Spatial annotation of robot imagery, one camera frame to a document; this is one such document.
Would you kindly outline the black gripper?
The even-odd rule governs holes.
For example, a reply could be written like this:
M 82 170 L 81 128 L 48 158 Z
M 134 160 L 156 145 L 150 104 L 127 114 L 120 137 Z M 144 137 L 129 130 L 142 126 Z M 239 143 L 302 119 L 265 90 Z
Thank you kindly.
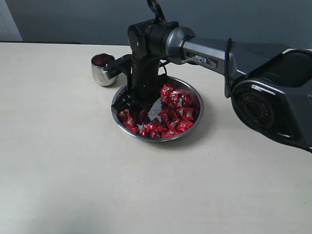
M 139 58 L 130 55 L 130 73 L 127 75 L 127 90 L 112 105 L 113 114 L 118 114 L 131 105 L 135 107 L 136 123 L 143 123 L 149 114 L 149 106 L 159 98 L 159 67 L 164 56 L 147 56 Z

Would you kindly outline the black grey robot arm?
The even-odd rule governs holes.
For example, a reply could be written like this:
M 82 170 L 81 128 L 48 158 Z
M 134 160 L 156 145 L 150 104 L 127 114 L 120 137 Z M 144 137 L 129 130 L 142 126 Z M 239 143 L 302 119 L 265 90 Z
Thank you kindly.
M 160 96 L 160 61 L 199 65 L 224 77 L 225 97 L 237 117 L 263 136 L 312 150 L 312 53 L 284 44 L 244 43 L 197 37 L 177 22 L 129 26 L 131 54 L 109 67 L 127 76 L 126 91 L 112 113 L 140 111 Z

